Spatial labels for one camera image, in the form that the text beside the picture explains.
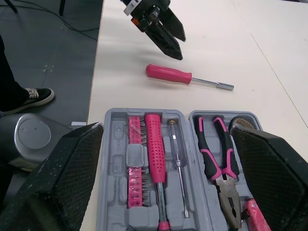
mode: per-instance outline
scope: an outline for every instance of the pink and black grip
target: pink and black grip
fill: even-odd
[[[160,131],[160,116],[155,114],[146,115],[145,125],[151,177],[154,183],[164,183],[166,179],[166,165],[163,140]]]
[[[215,125],[222,146],[222,174],[227,174],[232,178],[236,179],[236,177],[240,174],[240,171],[236,163],[231,137],[222,118],[214,118],[213,123]]]
[[[203,132],[204,126],[202,116],[195,117],[194,127],[198,137],[198,147],[203,156],[203,162],[205,165],[204,173],[208,179],[213,181],[219,177],[222,172],[206,143],[205,135]]]
[[[192,74],[182,72],[170,67],[158,66],[150,64],[146,67],[145,72],[148,77],[163,79],[171,82],[189,84],[192,80]]]

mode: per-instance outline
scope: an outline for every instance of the black wire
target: black wire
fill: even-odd
[[[36,4],[36,3],[32,3],[32,2],[28,2],[28,1],[24,1],[24,0],[14,0],[14,1],[24,2],[24,3],[28,3],[28,4],[32,4],[32,5],[35,5],[35,6],[37,6],[37,7],[40,7],[41,9],[34,8],[34,7],[17,6],[17,5],[15,5],[16,7],[20,7],[20,8],[26,8],[26,9],[32,9],[32,10],[38,10],[38,11],[44,11],[44,12],[52,13],[53,15],[55,15],[55,16],[57,16],[59,19],[61,19],[62,22],[64,23],[64,25],[65,25],[68,29],[73,30],[73,31],[76,31],[76,32],[78,32],[78,33],[80,33],[80,34],[82,34],[82,35],[88,37],[88,38],[91,38],[91,39],[97,41],[96,38],[93,38],[93,37],[91,37],[91,36],[85,34],[84,32],[97,30],[97,29],[99,29],[99,27],[98,27],[98,28],[87,29],[87,30],[78,30],[78,29],[72,27],[72,26],[71,26],[66,20],[64,20],[61,16],[59,16],[59,15],[57,15],[56,13],[54,13],[54,12],[48,10],[48,9],[45,8],[45,7],[42,7],[42,6],[40,6],[40,5]]]
[[[40,5],[36,4],[36,3],[29,2],[29,1],[25,1],[25,0],[14,0],[14,1],[19,1],[19,2],[24,2],[24,3],[27,3],[27,4],[32,4],[32,5],[35,5],[35,6],[37,6],[37,7],[40,7],[40,8],[42,8],[42,9],[46,10],[47,12],[52,13],[52,14],[54,14],[55,16],[57,16],[58,18],[60,18],[60,19],[64,22],[64,24],[65,24],[69,29],[74,30],[74,31],[86,32],[86,31],[92,31],[92,30],[98,30],[98,29],[99,29],[99,27],[96,27],[96,28],[87,29],[87,30],[78,30],[78,29],[72,27],[72,26],[71,26],[66,20],[64,20],[61,16],[59,16],[58,14],[56,14],[56,13],[54,13],[54,12],[48,10],[48,9],[45,8],[45,7],[42,7],[42,6],[40,6]]]

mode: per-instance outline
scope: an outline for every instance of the shoelace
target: shoelace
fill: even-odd
[[[29,92],[29,99],[37,99],[39,97],[39,93],[36,89],[26,88]]]

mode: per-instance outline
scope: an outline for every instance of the toolbox compartment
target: toolbox compartment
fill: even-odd
[[[110,109],[105,115],[105,132],[102,144],[102,165],[98,197],[96,231],[155,231],[158,228],[158,206],[155,185],[149,186],[148,207],[127,206],[128,174],[126,152],[128,147],[128,117],[157,114],[161,117],[161,134],[164,143],[167,177],[164,184],[167,218],[172,231],[227,231],[228,225],[221,211],[215,185],[204,174],[204,163],[198,148],[193,118],[202,116],[205,138],[218,165],[222,161],[220,141],[213,125],[213,118],[220,116],[228,127],[230,121],[241,116],[255,128],[262,129],[257,117],[249,112],[193,111],[186,121],[177,110],[159,109]],[[167,122],[176,120],[183,143],[183,178],[189,218],[184,217],[184,207],[179,174],[174,166]],[[235,158],[240,170],[236,181],[242,210],[245,202],[252,198],[247,187],[239,156],[234,145]],[[142,161],[145,174],[149,173],[147,160]],[[246,222],[241,231],[248,231]]]

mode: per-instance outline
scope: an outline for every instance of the textured black pad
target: textured black pad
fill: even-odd
[[[232,136],[248,187],[271,230],[307,231],[307,162],[269,133],[235,128]]]
[[[78,231],[94,185],[101,123],[64,135],[0,217],[1,231]]]

